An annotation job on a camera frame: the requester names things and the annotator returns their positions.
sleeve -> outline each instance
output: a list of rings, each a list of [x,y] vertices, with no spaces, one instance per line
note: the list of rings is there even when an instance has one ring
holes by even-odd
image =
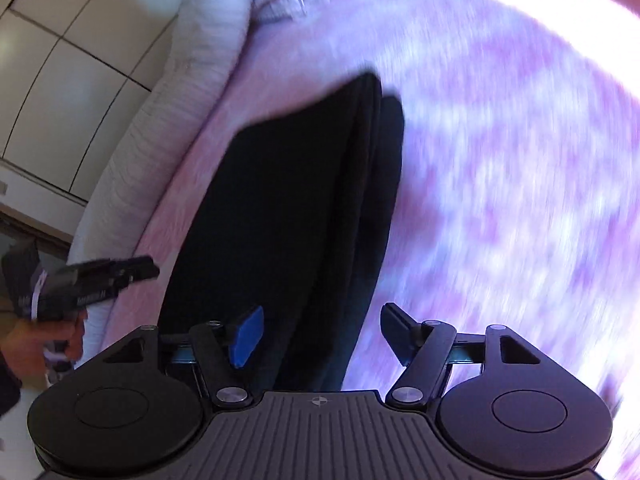
[[[0,416],[8,412],[20,400],[20,388],[22,383],[9,370],[0,352]]]

pink fluffy rug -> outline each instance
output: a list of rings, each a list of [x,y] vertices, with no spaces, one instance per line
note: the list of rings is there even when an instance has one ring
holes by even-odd
[[[257,27],[140,242],[162,275],[123,295],[103,345],[157,320],[233,134],[374,67],[404,105],[404,162],[344,388],[385,392],[401,371],[378,326],[386,301],[461,332],[506,324],[617,409],[600,473],[640,478],[638,67],[598,57],[575,20],[557,35],[559,7],[527,16],[527,2],[501,1],[313,0],[305,16]],[[596,27],[583,18],[583,29]],[[618,43],[606,49],[640,52],[640,42]]]

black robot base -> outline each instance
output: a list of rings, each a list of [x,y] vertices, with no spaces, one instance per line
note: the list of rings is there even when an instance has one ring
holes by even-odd
[[[28,416],[42,479],[599,478],[606,405],[503,325],[462,334],[386,304],[382,332],[406,370],[383,402],[376,391],[254,398],[234,370],[261,335],[260,316],[248,319],[185,336],[140,327],[44,392]],[[464,363],[482,373],[444,395]]]

ribbed gray plate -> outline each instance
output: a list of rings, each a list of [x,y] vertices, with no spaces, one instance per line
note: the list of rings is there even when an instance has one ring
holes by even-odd
[[[374,392],[268,392],[221,413],[189,452],[140,480],[488,480],[453,456],[425,418]],[[575,480],[596,480],[585,472]],[[62,480],[48,473],[42,480]]]

triangular cutout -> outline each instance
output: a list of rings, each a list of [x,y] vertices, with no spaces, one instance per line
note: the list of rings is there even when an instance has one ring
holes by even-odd
[[[141,337],[133,338],[124,345],[115,354],[107,357],[104,362],[108,364],[115,363],[141,363],[143,359],[142,352],[145,349],[145,340]]]
[[[540,364],[540,359],[508,335],[500,338],[500,356],[503,363],[510,365]]]

